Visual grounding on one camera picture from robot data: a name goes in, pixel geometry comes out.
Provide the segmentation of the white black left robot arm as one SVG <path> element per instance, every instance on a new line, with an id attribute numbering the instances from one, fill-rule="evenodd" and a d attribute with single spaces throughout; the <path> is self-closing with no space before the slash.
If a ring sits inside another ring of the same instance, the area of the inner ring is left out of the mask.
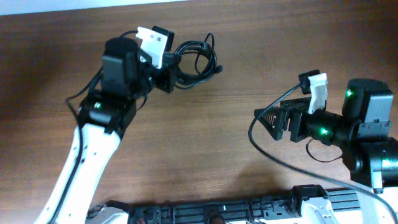
<path id="1" fill-rule="evenodd" d="M 170 54 L 166 36 L 127 37 L 105 43 L 102 66 L 83 88 L 87 95 L 75 110 L 73 142 L 45 207 L 36 223 L 84 223 L 100 178 L 131 121 L 136 101 L 153 88 L 169 92 L 180 56 Z"/>

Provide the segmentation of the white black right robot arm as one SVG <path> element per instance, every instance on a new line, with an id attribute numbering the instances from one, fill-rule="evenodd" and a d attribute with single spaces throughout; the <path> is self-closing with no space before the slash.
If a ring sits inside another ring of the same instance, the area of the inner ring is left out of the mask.
<path id="1" fill-rule="evenodd" d="M 328 177 L 324 180 L 383 204 L 396 223 L 397 212 L 381 197 L 384 189 L 397 187 L 397 139 L 389 136 L 393 94 L 387 83 L 365 78 L 350 80 L 341 114 L 326 110 L 326 80 L 309 77 L 298 87 L 303 98 L 286 100 L 281 96 L 266 108 L 256 109 L 254 121 L 259 121 L 276 141 L 284 131 L 290 131 L 293 142 L 311 138 L 339 147 L 355 184 Z"/>

